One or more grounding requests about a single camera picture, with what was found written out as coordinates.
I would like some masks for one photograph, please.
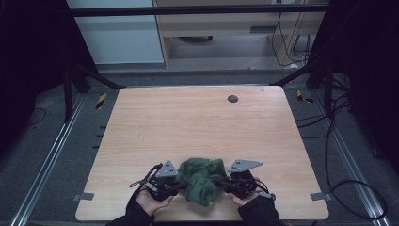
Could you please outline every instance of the green cloth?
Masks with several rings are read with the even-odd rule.
[[[223,190],[215,185],[213,178],[227,176],[221,159],[189,158],[178,172],[177,180],[189,183],[185,198],[205,207],[211,206]]]

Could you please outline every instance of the black sleeve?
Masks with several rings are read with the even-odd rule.
[[[258,196],[247,204],[238,208],[243,221],[247,226],[281,226],[279,213],[275,204],[269,199]]]
[[[148,216],[140,204],[133,200],[124,216],[112,220],[106,226],[149,226],[154,219],[154,216]]]

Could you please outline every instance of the table top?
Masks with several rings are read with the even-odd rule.
[[[228,101],[230,95],[238,98]],[[251,169],[276,194],[281,219],[324,219],[328,210],[311,162],[280,87],[161,87],[122,89],[106,127],[85,193],[79,220],[112,220],[124,215],[134,188],[159,163],[176,169],[190,157],[262,161]],[[158,221],[241,220],[237,205],[221,193],[211,207],[187,202],[181,191]]]

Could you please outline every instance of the hand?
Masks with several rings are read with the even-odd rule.
[[[256,183],[259,184],[259,178],[258,177],[254,177],[254,179],[256,180]],[[234,194],[229,193],[227,194],[227,196],[231,199],[231,201],[235,204],[238,204],[239,206],[243,206],[245,204],[247,204],[248,202],[250,202],[251,200],[255,199],[256,197],[259,196],[259,192],[262,191],[260,188],[256,188],[255,192],[253,192],[253,194],[249,197],[247,197],[246,199],[241,200],[240,198],[236,197]]]
[[[138,204],[140,204],[140,206],[149,216],[152,216],[160,208],[169,206],[169,203],[172,199],[173,196],[170,196],[161,202],[157,201],[150,195],[147,190],[139,192],[136,197],[136,201],[138,202]]]

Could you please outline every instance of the white wall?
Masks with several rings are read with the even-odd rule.
[[[67,0],[70,8],[152,7],[151,0]],[[154,16],[75,18],[96,64],[163,63]]]

